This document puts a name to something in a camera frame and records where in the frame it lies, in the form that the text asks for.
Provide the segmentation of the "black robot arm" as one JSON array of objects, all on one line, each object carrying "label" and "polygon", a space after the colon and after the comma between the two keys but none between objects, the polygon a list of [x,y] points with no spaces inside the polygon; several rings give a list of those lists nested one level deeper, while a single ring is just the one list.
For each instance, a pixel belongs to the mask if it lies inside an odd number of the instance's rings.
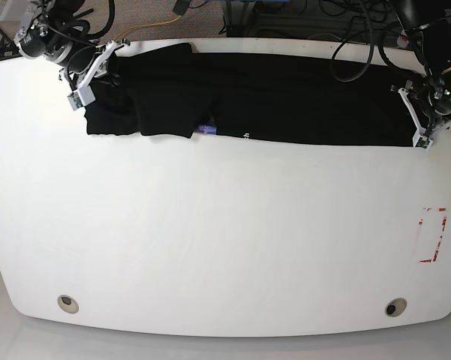
[{"label": "black robot arm", "polygon": [[426,133],[451,120],[451,1],[391,1],[425,70],[412,98],[428,118]]},{"label": "black robot arm", "polygon": [[90,22],[79,12],[83,1],[30,1],[23,14],[14,43],[28,59],[43,56],[63,68],[62,77],[74,90],[78,76],[89,70],[102,51],[99,41],[111,29],[116,6],[108,1],[108,19],[104,27],[91,32]]}]

